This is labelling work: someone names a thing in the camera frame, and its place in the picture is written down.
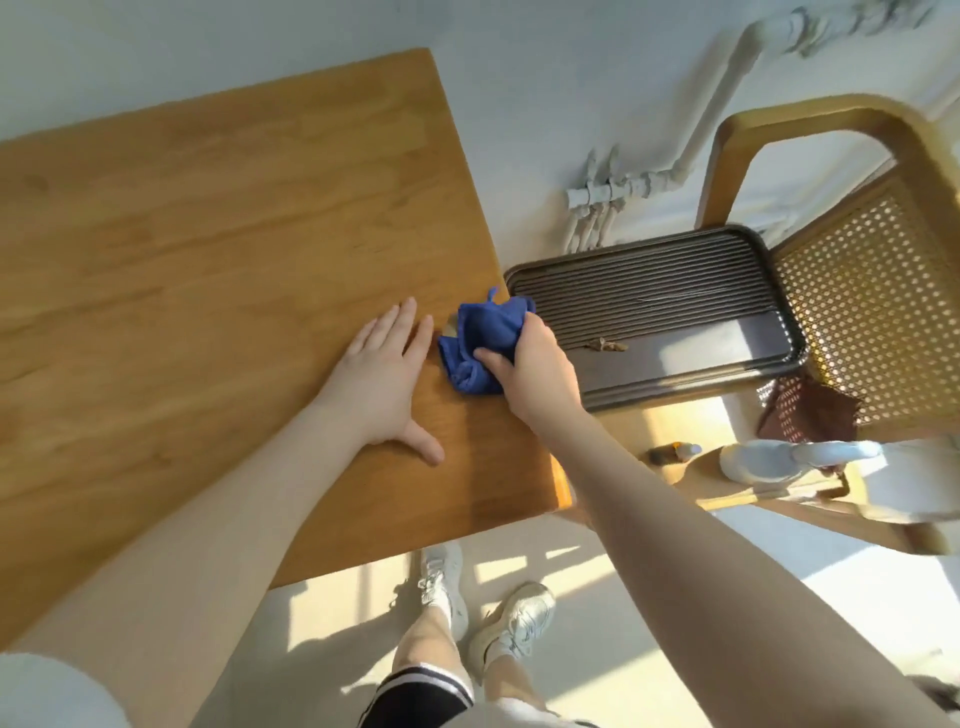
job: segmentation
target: spray bottle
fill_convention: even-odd
[[[720,470],[730,480],[745,485],[787,483],[813,468],[844,465],[853,460],[877,457],[878,443],[833,441],[794,445],[782,440],[753,440],[727,445],[720,450]]]

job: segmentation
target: white stripe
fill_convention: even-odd
[[[461,686],[470,696],[470,701],[464,698],[463,694],[450,685],[445,680],[441,680],[439,677],[431,675],[427,672],[411,672],[408,675],[403,675],[401,677],[395,678],[394,675],[397,672],[402,672],[403,670],[410,669],[411,667],[418,667],[424,670],[432,670],[433,672],[439,672],[444,677],[453,680],[457,685]],[[370,709],[373,707],[373,704],[376,702],[377,698],[380,697],[384,692],[388,691],[390,688],[396,685],[403,685],[404,683],[426,683],[428,685],[436,685],[438,688],[443,688],[447,692],[450,692],[460,698],[461,702],[468,708],[473,707],[473,686],[467,685],[464,683],[463,679],[454,675],[449,670],[445,670],[442,667],[437,667],[436,665],[430,665],[429,663],[417,663],[415,665],[406,665],[401,667],[396,672],[393,672],[383,679],[383,683],[380,684],[380,687],[376,689],[376,692],[373,694],[373,700],[370,701],[370,705],[367,706],[367,710],[363,712],[360,716],[360,720],[357,722],[358,726],[363,725],[363,721],[367,718],[367,713],[370,712]]]
[[[398,677],[396,680],[392,680],[389,685],[385,685],[378,690],[376,695],[373,696],[373,699],[376,700],[377,697],[388,691],[390,688],[395,688],[397,685],[405,685],[407,683],[426,683],[428,685],[436,685],[438,688],[443,688],[445,691],[459,697],[460,701],[468,708],[472,707],[473,705],[464,697],[463,693],[458,691],[445,680],[441,680],[439,677],[434,677],[433,675],[425,675],[422,672],[411,672],[409,675],[403,675],[402,677]]]

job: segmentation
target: wooden table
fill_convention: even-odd
[[[0,145],[0,645],[263,443],[353,333],[501,283],[433,61],[411,51]],[[432,356],[446,448],[364,451],[284,584],[569,503],[501,398]]]

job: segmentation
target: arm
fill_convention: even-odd
[[[404,353],[416,310],[409,299],[369,322],[290,424],[127,546],[12,649],[83,670],[135,726],[187,725],[300,525],[357,451],[396,439],[432,464],[444,459],[410,417],[433,334],[427,316]]]
[[[671,664],[717,726],[950,725],[826,603],[684,500],[580,406],[573,367],[527,314],[516,365],[480,351],[564,466]]]

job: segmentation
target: chair backrest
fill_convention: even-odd
[[[735,114],[714,140],[697,227],[723,225],[766,144],[868,134],[896,166],[773,251],[810,345],[809,367],[861,398],[857,436],[881,442],[960,430],[960,169],[936,129],[879,96]]]

